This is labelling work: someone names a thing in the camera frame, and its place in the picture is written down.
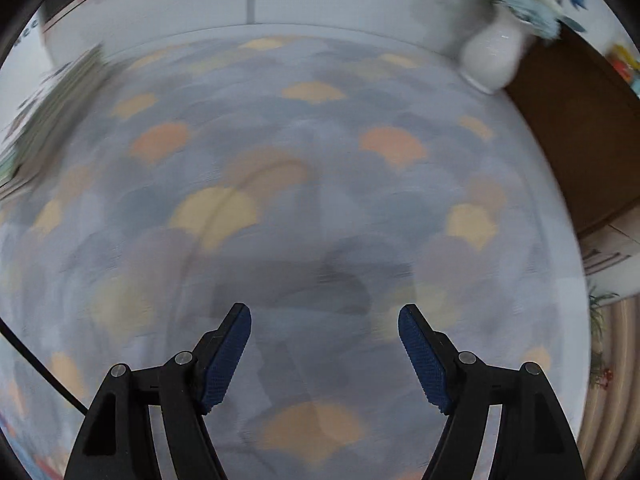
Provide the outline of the white bookshelf unit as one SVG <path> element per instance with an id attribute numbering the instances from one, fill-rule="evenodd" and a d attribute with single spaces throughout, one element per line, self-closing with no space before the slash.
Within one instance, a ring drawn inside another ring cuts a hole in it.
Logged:
<path id="1" fill-rule="evenodd" d="M 452 58 L 488 14 L 480 0 L 73 0 L 44 22 L 43 39 L 58 63 L 94 44 L 117 56 L 258 32 L 362 32 Z"/>

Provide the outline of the dark brown wooden cabinet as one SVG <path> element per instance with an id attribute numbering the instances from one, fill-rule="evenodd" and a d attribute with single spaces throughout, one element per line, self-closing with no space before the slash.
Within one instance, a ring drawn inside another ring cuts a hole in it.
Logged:
<path id="1" fill-rule="evenodd" d="M 563 26 L 537 39 L 506 94 L 551 166 L 577 236 L 639 203 L 639 98 L 604 56 Z"/>

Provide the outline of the white ribbed ceramic vase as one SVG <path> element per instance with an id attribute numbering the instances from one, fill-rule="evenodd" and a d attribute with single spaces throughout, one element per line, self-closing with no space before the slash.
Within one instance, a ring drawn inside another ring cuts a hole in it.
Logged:
<path id="1" fill-rule="evenodd" d="M 505 4 L 495 17 L 463 46 L 459 73 L 472 87 L 486 94 L 506 87 L 516 75 L 533 29 Z"/>

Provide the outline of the white swordsman cover book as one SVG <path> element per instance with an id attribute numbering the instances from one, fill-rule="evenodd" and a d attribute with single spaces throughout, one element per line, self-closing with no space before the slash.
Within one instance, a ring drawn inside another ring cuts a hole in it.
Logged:
<path id="1" fill-rule="evenodd" d="M 102 44 L 47 74 L 1 130 L 1 197 L 21 192 L 47 165 L 110 69 Z"/>

